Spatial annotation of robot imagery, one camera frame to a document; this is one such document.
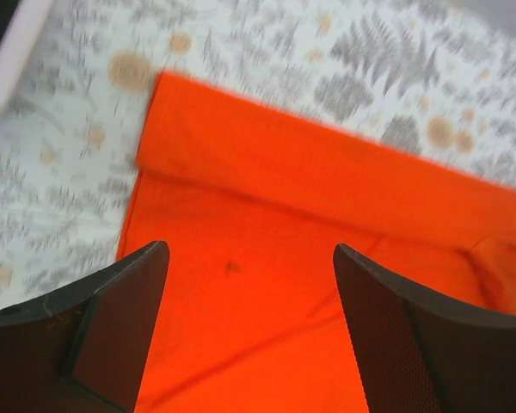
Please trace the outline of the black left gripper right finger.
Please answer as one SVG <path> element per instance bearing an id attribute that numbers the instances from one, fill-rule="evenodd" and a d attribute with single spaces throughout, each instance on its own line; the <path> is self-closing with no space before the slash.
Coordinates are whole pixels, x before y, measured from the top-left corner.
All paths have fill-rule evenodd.
<path id="1" fill-rule="evenodd" d="M 335 278 L 371 412 L 516 412 L 516 316 L 339 244 Z"/>

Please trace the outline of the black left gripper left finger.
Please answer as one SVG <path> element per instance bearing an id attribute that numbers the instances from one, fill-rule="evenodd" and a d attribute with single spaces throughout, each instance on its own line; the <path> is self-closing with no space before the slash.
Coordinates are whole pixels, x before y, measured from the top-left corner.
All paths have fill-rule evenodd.
<path id="1" fill-rule="evenodd" d="M 132 412 L 167 277 L 151 242 L 0 311 L 0 413 Z"/>

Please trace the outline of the orange t shirt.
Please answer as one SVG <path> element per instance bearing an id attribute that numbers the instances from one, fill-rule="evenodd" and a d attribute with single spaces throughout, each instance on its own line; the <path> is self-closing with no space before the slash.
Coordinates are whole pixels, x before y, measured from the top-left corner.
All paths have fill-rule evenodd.
<path id="1" fill-rule="evenodd" d="M 366 411 L 338 243 L 516 315 L 516 191 L 172 72 L 150 104 L 119 254 L 170 263 L 137 411 Z"/>

